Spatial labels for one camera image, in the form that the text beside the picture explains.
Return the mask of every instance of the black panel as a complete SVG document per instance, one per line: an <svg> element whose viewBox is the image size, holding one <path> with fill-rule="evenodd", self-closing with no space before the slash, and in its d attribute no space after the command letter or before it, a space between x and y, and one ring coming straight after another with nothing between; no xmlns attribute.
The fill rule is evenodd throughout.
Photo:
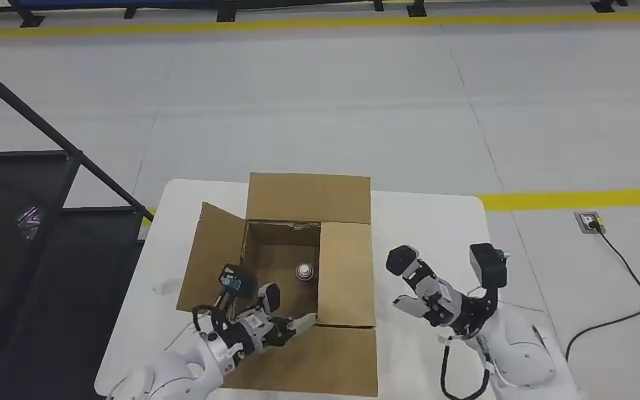
<svg viewBox="0 0 640 400"><path fill-rule="evenodd" d="M131 207L65 210L3 357L7 398L96 397L95 376L140 246Z"/></svg>
<svg viewBox="0 0 640 400"><path fill-rule="evenodd" d="M64 151L0 153L0 349L77 171Z"/></svg>

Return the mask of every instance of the white table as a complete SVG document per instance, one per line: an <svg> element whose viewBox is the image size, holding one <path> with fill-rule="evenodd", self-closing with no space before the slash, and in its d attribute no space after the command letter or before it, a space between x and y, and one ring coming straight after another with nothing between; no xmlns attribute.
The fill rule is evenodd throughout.
<svg viewBox="0 0 640 400"><path fill-rule="evenodd" d="M248 184L174 180L167 184L129 291L95 381L106 395L128 371L152 359L176 337L191 315L175 309L201 203L244 217ZM387 252L416 247L434 271L461 291L478 286L469 264L469 245L489 241L484 207L470 196L371 193L379 397L444 399L439 376L443 345L426 320L394 309L392 300L411 294L402 279L385 269ZM172 350L189 346L183 334ZM448 389L458 397L475 391L482 367L476 353L454 342ZM220 389L209 398L339 398L319 394ZM481 397L493 398L490 389Z"/></svg>

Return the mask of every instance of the yellow tape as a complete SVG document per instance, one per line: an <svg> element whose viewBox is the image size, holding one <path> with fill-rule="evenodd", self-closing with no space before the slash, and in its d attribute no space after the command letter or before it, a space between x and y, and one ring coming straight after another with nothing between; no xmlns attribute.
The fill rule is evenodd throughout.
<svg viewBox="0 0 640 400"><path fill-rule="evenodd" d="M149 211L151 211L151 214L153 214L153 215L156 215L156 211L157 210L158 210L157 208L150 208L149 209ZM142 219L142 226L149 226L149 225L151 225L151 221L149 221L146 218L143 218Z"/></svg>
<svg viewBox="0 0 640 400"><path fill-rule="evenodd" d="M526 211L640 206L640 189L601 192L505 193L478 196L487 211Z"/></svg>
<svg viewBox="0 0 640 400"><path fill-rule="evenodd" d="M108 26L75 26L38 28L0 28L0 38L98 36L98 35L152 35L214 32L248 32L273 29L327 29L430 25L556 25L595 22L640 22L640 13L540 14L540 15L477 15L435 16L426 18L369 17L369 18L299 18L273 21L232 23L137 24Z"/></svg>

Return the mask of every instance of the power cord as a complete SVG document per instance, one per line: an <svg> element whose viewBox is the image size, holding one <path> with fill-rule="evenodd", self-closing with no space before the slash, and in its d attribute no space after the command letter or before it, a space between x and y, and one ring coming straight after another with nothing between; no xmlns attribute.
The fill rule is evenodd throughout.
<svg viewBox="0 0 640 400"><path fill-rule="evenodd" d="M627 260L622 256L622 254L620 254L620 252L618 251L618 249L616 249L611 242L609 241L609 239L607 239L607 237L604 235L604 233L602 233L602 226L600 225L600 223L598 221L591 221L589 222L589 228L591 229L595 229L596 232L598 232L600 234L600 236L602 236L602 238L604 239L604 241L609 245L609 247L611 247L611 250L613 250L618 257L620 257L620 259L622 260L622 262L624 263L624 266L627 268L627 271L629 271L629 274L631 275L631 277L633 278L633 280L636 282L636 284L638 285L638 287L640 287L640 280L638 280L638 277L636 276L636 274L633 273L633 270L631 269L631 267L629 266L629 263L627 262ZM578 334L576 334L570 341L569 341L569 345L567 346L567 350L564 353L564 358L569 361L569 353L571 352L571 346L573 346L573 343L582 335L584 335L585 333L591 332L595 329L598 328L603 328L605 326L610 326L613 324L617 324L618 322L623 322L626 321L628 319L631 319L633 317L637 317L638 315L640 315L640 311L635 312L631 315L627 315L626 317L622 317L622 318L618 318L615 319L613 321L609 321L609 322L605 322L602 324L598 324L598 325L594 325L590 328L587 328L585 330L580 331Z"/></svg>
<svg viewBox="0 0 640 400"><path fill-rule="evenodd" d="M482 396L482 394L487 390L487 386L489 385L489 378L491 378L491 371L489 370L488 365L491 364L491 356L489 355L489 350L486 348L486 343L478 341L478 344L483 349L484 358L485 358L485 367L484 374L482 375L482 384L480 388L473 392L471 395L467 397L456 397L447 391L447 364L449 361L449 352L451 351L451 341L453 340L453 336L449 336L446 344L444 345L444 355L442 356L442 367L440 368L440 389L442 393L449 400L474 400L478 397Z"/></svg>

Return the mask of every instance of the black cable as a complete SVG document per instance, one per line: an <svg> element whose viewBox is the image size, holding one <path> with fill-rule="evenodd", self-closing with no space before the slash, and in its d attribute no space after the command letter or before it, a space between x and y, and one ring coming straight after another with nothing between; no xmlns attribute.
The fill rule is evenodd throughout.
<svg viewBox="0 0 640 400"><path fill-rule="evenodd" d="M447 344L444 346L444 355L442 357L442 367L440 368L440 389L442 389L442 393L444 393L444 395L449 400L474 400L474 399L477 399L478 397L482 396L484 391L487 390L487 386L489 385L489 378L491 377L491 372L486 368L486 366L485 366L485 369L484 369L484 375L482 375L482 385L480 385L480 389L476 390L471 395L469 395L467 397L464 397L464 398L460 398L460 397L456 397L456 396L452 395L451 393L449 393L447 391L447 387L446 387L447 363L449 361L449 352L451 351L451 347L450 347L450 343L449 342L452 339L453 339L453 337L450 336ZM487 363L489 363L491 361L491 357L489 356L489 354L485 353L484 357L485 357L485 360L486 360Z"/></svg>
<svg viewBox="0 0 640 400"><path fill-rule="evenodd" d="M629 274L631 275L631 277L633 278L634 281L636 281L636 284L638 285L638 287L640 287L640 280L638 280L638 277L636 277L636 274L633 273L633 270L631 269L631 267L629 266L629 263L627 262L627 260L622 256L622 254L620 254L620 252L618 251L618 249L615 248L614 245L611 244L611 242L609 241L609 239L607 239L607 237L604 235L604 233L602 233L602 227L600 226L600 223L597 221L591 221L589 222L589 228L591 229L595 229L600 236L602 236L602 238L604 239L604 241L609 245L609 247L611 247L611 250L613 250L618 257L620 257L620 259L622 260L622 262L624 263L624 266L627 267L627 271L629 272ZM635 312L631 315L627 315L626 317L622 317L622 318L618 318L615 319L613 321L609 321L609 322L604 322L602 324L598 324L598 325L594 325L592 327L589 327L587 329L584 329L580 332L578 332L573 338L571 338L571 340L569 341L569 345L567 346L567 350L564 353L564 358L569 361L569 353L571 352L571 346L573 346L573 343L582 335L584 335L585 333L591 332L595 329L598 328L603 328L605 326L610 326L613 324L617 324L618 322L623 322L626 321L628 319L631 319L633 317L637 317L638 315L640 315L640 311Z"/></svg>

